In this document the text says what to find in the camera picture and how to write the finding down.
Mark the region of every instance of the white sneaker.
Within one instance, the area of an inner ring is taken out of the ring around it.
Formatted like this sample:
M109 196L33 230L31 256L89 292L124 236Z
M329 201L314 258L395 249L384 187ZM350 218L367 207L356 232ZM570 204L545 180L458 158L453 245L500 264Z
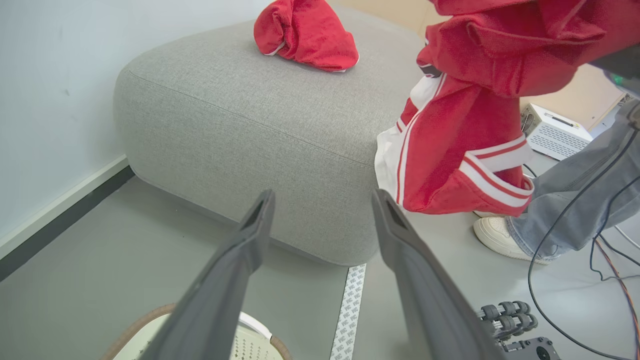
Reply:
M531 257L516 244L507 230L507 222L503 217L488 217L474 223L474 232L484 246L500 255L513 259L531 261ZM549 265L549 261L536 259L536 264Z
M505 217L506 215L496 214L496 213L488 213L486 211L474 210L474 214L481 218L490 218L490 217Z

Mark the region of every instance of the blue denim pants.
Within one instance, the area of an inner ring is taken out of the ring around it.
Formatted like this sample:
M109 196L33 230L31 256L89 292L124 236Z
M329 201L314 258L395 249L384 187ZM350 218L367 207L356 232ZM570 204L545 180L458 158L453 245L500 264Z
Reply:
M535 191L527 211L507 217L509 233L529 256L560 212L580 190L610 164L629 141L633 129L622 107L614 125L577 154L560 161L534 180ZM538 257L553 260L569 250L580 250L595 236L605 221L607 206L614 195L640 176L640 134L626 153L607 173L584 192L549 234ZM640 181L627 188L611 207L607 228L640 210Z

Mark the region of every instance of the gray ottoman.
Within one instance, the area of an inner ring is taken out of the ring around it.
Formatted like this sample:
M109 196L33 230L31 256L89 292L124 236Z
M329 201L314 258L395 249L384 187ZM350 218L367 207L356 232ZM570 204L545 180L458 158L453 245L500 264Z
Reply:
M276 192L272 237L339 265L376 252L376 135L420 79L422 40L337 9L360 62L346 73L264 56L253 22L182 38L120 73L114 116L144 181L231 220Z

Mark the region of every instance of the black baseboard strip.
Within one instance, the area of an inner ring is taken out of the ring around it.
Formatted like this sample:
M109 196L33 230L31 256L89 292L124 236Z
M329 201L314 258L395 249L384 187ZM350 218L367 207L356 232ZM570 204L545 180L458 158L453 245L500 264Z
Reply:
M124 183L133 177L131 167L125 167L119 173L115 174L111 179L98 186L94 191L83 197L60 214L54 220L45 225L37 233L28 238L24 243L11 251L7 256L0 259L0 281L5 280L20 266L24 265L29 259L45 246L50 244L64 230L80 220L91 209L100 204L107 196L118 190Z

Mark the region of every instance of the person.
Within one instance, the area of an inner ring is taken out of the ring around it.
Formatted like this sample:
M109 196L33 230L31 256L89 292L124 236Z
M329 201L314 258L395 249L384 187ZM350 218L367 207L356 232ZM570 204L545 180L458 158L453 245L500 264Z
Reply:
M635 130L627 115L640 108L638 104L635 99L627 102L616 115L611 128L580 152L535 178L532 201L522 215L500 217L476 212L482 217L474 223L478 239L498 254L531 261L538 245L564 208L629 142ZM640 176L640 136L563 215L540 248L535 262L547 265L568 251L580 250L596 236L605 221L606 228L609 228L635 215L640 210L640 181L634 182L616 198L608 219L607 207L616 193L637 176Z

